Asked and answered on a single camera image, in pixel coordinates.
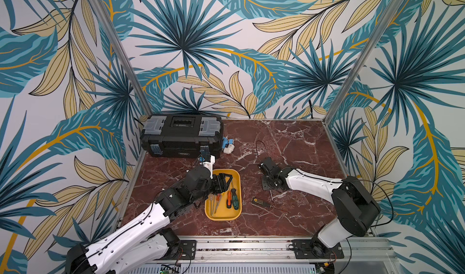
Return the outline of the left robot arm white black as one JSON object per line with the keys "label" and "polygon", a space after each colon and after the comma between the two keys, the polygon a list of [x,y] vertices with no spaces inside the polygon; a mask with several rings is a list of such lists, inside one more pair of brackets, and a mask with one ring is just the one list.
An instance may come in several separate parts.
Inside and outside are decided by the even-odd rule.
{"label": "left robot arm white black", "polygon": [[226,192],[233,176],[213,173],[207,162],[156,195],[136,218],[100,241],[72,247],[66,256],[67,274],[126,274],[165,256],[176,255],[180,240],[168,227],[210,195]]}

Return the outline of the yellow dotted black screwdriver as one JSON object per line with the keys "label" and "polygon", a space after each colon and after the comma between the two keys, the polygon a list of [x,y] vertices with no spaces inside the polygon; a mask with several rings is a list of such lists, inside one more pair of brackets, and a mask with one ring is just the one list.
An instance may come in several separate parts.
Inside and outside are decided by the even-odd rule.
{"label": "yellow dotted black screwdriver", "polygon": [[288,211],[286,211],[284,209],[281,209],[279,207],[276,207],[276,206],[272,205],[271,203],[269,203],[269,202],[267,202],[265,200],[262,200],[260,198],[254,197],[254,198],[252,198],[251,202],[252,202],[253,205],[264,208],[264,209],[277,209],[279,211],[288,213]]}

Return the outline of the orange black handle screwdriver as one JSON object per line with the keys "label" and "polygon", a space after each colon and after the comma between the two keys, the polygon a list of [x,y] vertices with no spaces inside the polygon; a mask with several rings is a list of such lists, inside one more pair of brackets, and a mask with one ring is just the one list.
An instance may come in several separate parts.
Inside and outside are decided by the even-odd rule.
{"label": "orange black handle screwdriver", "polygon": [[233,206],[233,199],[232,199],[232,190],[228,191],[227,199],[226,199],[226,207],[228,209],[232,208]]}

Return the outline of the green black handle screwdriver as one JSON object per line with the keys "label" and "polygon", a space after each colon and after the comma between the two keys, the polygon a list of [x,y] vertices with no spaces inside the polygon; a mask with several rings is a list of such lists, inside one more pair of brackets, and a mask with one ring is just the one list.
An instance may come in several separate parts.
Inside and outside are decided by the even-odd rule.
{"label": "green black handle screwdriver", "polygon": [[232,206],[234,207],[235,210],[239,210],[240,202],[237,196],[237,191],[236,189],[231,189],[231,198],[232,198]]}

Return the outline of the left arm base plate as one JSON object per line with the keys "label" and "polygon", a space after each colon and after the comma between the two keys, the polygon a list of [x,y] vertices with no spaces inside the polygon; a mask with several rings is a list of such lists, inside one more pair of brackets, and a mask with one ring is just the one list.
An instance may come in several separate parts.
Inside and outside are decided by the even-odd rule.
{"label": "left arm base plate", "polygon": [[197,241],[196,240],[180,240],[173,246],[168,248],[168,251],[163,255],[158,255],[152,258],[151,261],[162,261],[162,260],[192,260],[196,256]]}

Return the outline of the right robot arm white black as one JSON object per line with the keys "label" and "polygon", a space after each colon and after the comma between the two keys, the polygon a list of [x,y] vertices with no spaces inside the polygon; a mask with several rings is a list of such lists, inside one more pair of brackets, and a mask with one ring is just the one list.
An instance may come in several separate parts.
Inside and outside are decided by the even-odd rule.
{"label": "right robot arm white black", "polygon": [[355,177],[328,178],[298,168],[279,167],[270,157],[259,164],[266,190],[297,190],[333,204],[336,217],[312,237],[310,249],[317,257],[350,236],[364,236],[381,212],[378,202]]}

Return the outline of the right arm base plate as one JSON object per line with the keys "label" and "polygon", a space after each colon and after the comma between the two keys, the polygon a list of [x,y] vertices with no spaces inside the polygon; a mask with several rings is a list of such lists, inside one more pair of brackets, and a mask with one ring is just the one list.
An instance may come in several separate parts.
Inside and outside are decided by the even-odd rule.
{"label": "right arm base plate", "polygon": [[335,247],[327,248],[314,240],[292,240],[288,249],[294,252],[296,259],[328,259],[332,261],[345,257],[340,243]]}

